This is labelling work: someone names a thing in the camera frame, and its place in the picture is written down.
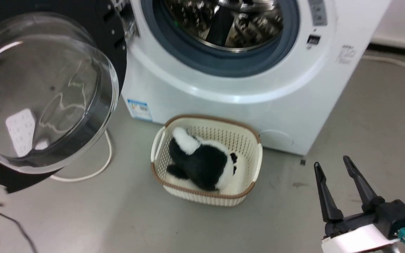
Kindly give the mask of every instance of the washing machine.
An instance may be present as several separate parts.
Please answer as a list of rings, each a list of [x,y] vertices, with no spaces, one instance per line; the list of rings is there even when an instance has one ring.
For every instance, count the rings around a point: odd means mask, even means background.
[[[122,98],[130,115],[251,125],[306,155],[391,0],[131,0]]]

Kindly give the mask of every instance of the basket rim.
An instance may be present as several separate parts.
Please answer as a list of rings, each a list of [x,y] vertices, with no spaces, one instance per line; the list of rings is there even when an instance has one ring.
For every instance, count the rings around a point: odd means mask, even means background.
[[[244,123],[238,122],[238,121],[234,121],[234,120],[230,120],[230,119],[226,119],[226,118],[222,118],[222,117],[214,117],[214,116],[208,116],[208,115],[202,115],[202,114],[181,114],[178,115],[176,117],[171,118],[170,120],[168,120],[165,123],[165,128],[167,128],[173,121],[181,119],[181,118],[200,118],[200,119],[208,119],[208,120],[215,120],[215,121],[220,121],[220,122],[225,122],[225,123],[229,123],[229,124],[233,124],[233,125],[238,125],[242,128],[246,128],[249,131],[251,131],[256,140],[257,140],[257,144],[261,144],[261,140],[259,137],[259,133],[257,133],[256,130],[254,130],[253,128],[251,128],[249,125],[246,125]],[[187,189],[185,187],[181,187],[181,186],[176,186],[174,184],[170,184],[168,182],[166,182],[165,180],[161,179],[159,177],[159,175],[157,174],[156,171],[156,167],[154,165],[154,162],[151,162],[151,170],[153,172],[153,176],[154,178],[162,185],[162,186],[167,186],[167,187],[171,187],[173,189],[177,189],[180,191],[184,191],[187,193],[191,193],[191,194],[196,194],[196,195],[200,195],[200,196],[205,196],[205,197],[216,197],[219,199],[238,199],[240,197],[245,197],[249,192],[251,192],[251,190],[254,188],[254,186],[256,185],[256,182],[253,181],[251,182],[251,184],[248,186],[248,188],[246,188],[243,192],[240,192],[239,194],[235,194],[235,195],[226,195],[226,194],[214,194],[214,193],[210,193],[210,192],[204,192],[204,191],[199,191],[199,190],[193,190],[193,189]]]

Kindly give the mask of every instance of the plastic basket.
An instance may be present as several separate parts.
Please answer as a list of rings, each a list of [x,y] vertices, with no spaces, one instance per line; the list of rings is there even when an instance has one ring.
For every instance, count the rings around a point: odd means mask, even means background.
[[[169,180],[167,166],[172,164],[169,143],[176,127],[185,128],[190,134],[206,140],[215,140],[235,152],[243,160],[242,171],[237,168],[237,192],[207,192],[197,187],[186,187]],[[253,189],[262,164],[262,144],[259,134],[248,125],[218,117],[204,115],[180,115],[169,120],[156,134],[151,149],[151,169],[157,181],[170,194],[186,200],[208,205],[233,207],[241,203]]]

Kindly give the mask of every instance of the concrete floor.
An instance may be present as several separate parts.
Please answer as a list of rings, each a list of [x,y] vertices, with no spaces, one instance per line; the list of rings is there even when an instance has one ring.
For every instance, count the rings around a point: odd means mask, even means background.
[[[116,154],[104,173],[79,183],[43,181],[11,194],[0,211],[24,225],[40,253],[316,253],[324,223],[315,161],[345,216],[361,211],[344,154],[378,194],[405,202],[405,69],[392,64],[360,62],[307,164],[300,165],[301,157],[265,150],[256,187],[235,208],[191,203],[162,189],[149,168],[160,127],[131,119],[120,103],[110,125]],[[101,138],[59,174],[87,175],[106,156]],[[14,224],[0,218],[0,253],[11,252],[30,250]]]

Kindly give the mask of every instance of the toy ear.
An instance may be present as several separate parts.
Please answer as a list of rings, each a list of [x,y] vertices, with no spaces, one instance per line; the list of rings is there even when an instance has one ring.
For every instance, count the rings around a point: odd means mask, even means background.
[[[236,163],[238,157],[235,155],[235,153],[231,153],[230,155],[231,155],[233,163]]]

